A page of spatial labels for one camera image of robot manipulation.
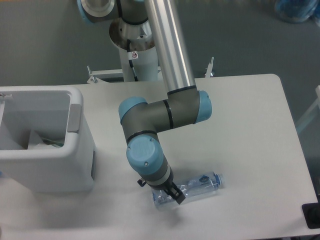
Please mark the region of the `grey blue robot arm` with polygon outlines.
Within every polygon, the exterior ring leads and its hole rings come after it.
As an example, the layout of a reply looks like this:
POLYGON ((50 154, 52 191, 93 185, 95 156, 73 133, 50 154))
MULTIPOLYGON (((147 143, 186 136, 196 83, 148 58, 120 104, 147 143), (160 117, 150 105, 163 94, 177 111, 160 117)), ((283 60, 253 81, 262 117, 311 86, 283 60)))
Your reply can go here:
POLYGON ((212 103, 197 89, 175 2, 79 0, 77 6, 90 23, 111 21, 109 36, 118 48, 126 82, 156 81, 162 75, 166 99, 149 103, 130 97, 119 105, 118 114, 126 157, 140 175, 138 184, 182 203, 186 194, 174 183, 158 133, 208 120, 212 103))

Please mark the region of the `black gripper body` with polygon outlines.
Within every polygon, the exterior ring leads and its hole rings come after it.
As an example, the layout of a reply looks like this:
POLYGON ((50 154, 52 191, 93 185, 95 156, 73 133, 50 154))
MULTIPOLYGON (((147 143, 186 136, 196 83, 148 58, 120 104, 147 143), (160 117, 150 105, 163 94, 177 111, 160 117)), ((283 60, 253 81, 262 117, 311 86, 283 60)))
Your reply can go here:
POLYGON ((174 182, 167 179, 165 182, 155 185, 155 182, 148 181, 147 184, 155 191, 164 191, 167 195, 175 197, 177 191, 174 187, 174 182))

